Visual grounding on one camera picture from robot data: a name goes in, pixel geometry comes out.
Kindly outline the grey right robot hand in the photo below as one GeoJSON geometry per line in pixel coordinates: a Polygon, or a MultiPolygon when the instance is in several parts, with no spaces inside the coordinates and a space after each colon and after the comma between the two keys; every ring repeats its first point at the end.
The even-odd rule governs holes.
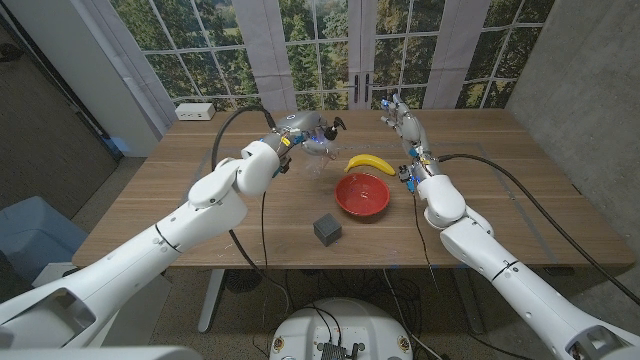
{"type": "Polygon", "coordinates": [[[432,155],[426,130],[409,106],[398,94],[394,94],[391,99],[381,100],[381,108],[386,112],[381,120],[401,138],[403,149],[411,158],[407,170],[401,171],[401,180],[411,182],[412,189],[416,190],[423,180],[440,175],[441,171],[432,155]]]}

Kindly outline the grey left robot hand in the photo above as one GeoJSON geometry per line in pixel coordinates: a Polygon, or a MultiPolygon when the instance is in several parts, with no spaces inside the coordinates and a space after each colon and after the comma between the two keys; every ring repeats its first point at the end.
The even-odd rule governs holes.
{"type": "Polygon", "coordinates": [[[284,170],[290,161],[289,152],[299,146],[308,156],[305,171],[310,178],[318,178],[330,160],[338,154],[334,140],[337,125],[331,125],[316,111],[300,111],[287,115],[262,141],[270,145],[280,159],[284,170]]]}

